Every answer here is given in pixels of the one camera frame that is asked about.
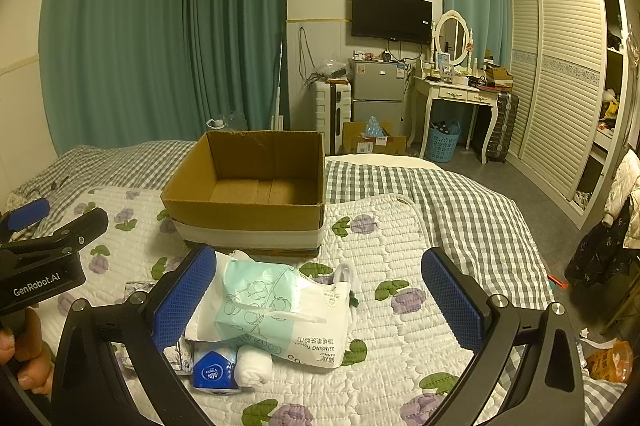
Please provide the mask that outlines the person's left hand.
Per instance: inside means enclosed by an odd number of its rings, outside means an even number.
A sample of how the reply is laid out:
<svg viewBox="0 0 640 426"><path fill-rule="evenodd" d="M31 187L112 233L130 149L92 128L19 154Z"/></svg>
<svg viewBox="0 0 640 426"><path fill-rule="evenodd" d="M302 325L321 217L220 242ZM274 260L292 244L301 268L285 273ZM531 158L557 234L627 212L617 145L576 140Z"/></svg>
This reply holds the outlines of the person's left hand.
<svg viewBox="0 0 640 426"><path fill-rule="evenodd" d="M17 372L18 385L33 394L49 396L52 390L54 364L51 350L41 337L38 313L32 308L25 310L24 331L15 336L10 328L1 329L1 364L15 359L20 365Z"/></svg>

